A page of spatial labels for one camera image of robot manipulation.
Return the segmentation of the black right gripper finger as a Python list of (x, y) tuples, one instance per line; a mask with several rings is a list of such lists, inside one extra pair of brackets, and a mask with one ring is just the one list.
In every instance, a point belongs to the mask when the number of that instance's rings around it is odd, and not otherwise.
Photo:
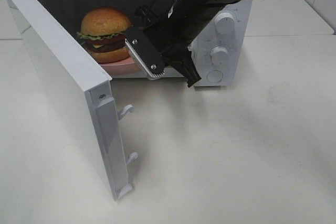
[(167, 59), (167, 64), (173, 67), (186, 79), (189, 88), (201, 80), (192, 59), (192, 52), (189, 50), (185, 50), (177, 57), (169, 57)]

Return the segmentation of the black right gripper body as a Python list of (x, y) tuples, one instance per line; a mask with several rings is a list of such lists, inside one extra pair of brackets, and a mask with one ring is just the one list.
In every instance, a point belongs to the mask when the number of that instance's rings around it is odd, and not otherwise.
[(157, 20), (145, 19), (144, 34), (170, 63), (182, 57), (188, 45), (223, 9), (223, 0), (176, 0)]

